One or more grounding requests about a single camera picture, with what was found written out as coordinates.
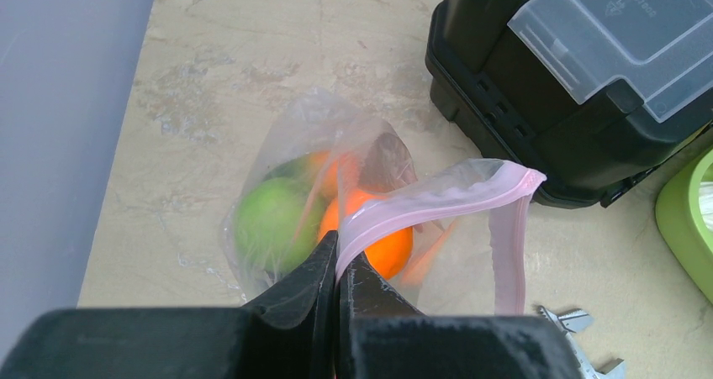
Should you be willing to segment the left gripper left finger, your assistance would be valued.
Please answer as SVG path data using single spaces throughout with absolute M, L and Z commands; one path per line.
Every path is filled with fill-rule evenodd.
M 4 378 L 332 378 L 337 234 L 241 307 L 78 308 L 37 318 Z

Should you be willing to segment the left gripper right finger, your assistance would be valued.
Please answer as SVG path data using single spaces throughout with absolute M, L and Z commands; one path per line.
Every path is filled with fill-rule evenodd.
M 336 283 L 339 378 L 578 378 L 568 342 L 534 316 L 429 316 L 359 255 Z

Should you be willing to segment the toy orange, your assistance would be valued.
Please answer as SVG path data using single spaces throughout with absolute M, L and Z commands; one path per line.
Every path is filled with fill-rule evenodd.
M 380 200 L 384 196 L 354 189 L 346 196 L 346 214 L 355 213 L 366 201 Z M 320 223 L 317 241 L 330 230 L 338 230 L 340 223 L 339 199 L 334 198 Z M 414 235 L 411 227 L 396 231 L 370 245 L 365 254 L 371 266 L 386 280 L 399 274 L 406 266 L 413 249 Z

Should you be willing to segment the toy green apple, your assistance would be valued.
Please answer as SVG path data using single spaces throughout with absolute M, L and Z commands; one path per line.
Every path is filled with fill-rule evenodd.
M 298 229 L 311 186 L 289 177 L 260 183 L 243 197 L 234 214 L 239 258 L 259 271 L 286 275 L 312 253 L 328 203 L 318 195 Z

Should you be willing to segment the clear zip top bag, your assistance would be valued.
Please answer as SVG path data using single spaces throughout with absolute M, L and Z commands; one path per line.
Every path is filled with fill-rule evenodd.
M 489 158 L 419 175 L 388 121 L 314 88 L 269 129 L 224 221 L 225 254 L 248 302 L 334 231 L 339 278 L 364 257 L 425 312 L 518 315 L 528 208 L 545 179 Z

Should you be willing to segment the toy mango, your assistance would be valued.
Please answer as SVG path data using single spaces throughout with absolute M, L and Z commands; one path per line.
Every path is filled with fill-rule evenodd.
M 360 177 L 360 162 L 352 154 L 317 150 L 272 167 L 258 188 L 276 198 L 290 197 L 304 203 L 316 187 L 317 198 L 331 201 L 340 189 L 344 193 L 357 189 Z

